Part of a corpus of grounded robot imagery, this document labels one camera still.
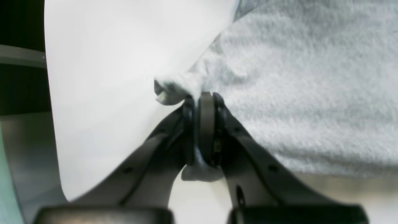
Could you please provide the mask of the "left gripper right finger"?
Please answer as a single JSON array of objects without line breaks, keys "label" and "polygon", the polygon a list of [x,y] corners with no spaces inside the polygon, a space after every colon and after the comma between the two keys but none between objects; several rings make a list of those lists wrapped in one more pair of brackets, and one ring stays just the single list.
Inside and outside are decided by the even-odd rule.
[{"label": "left gripper right finger", "polygon": [[219,167],[233,208],[228,224],[367,224],[360,205],[332,200],[260,146],[217,93],[200,97],[200,151]]}]

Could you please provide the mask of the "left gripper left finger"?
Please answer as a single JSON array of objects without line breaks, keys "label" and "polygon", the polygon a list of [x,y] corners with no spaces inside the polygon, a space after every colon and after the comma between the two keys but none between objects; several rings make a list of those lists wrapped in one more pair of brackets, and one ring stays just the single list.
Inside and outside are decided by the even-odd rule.
[{"label": "left gripper left finger", "polygon": [[168,209],[174,180],[194,161],[195,102],[163,119],[144,143],[89,192],[45,207],[36,224],[174,224]]}]

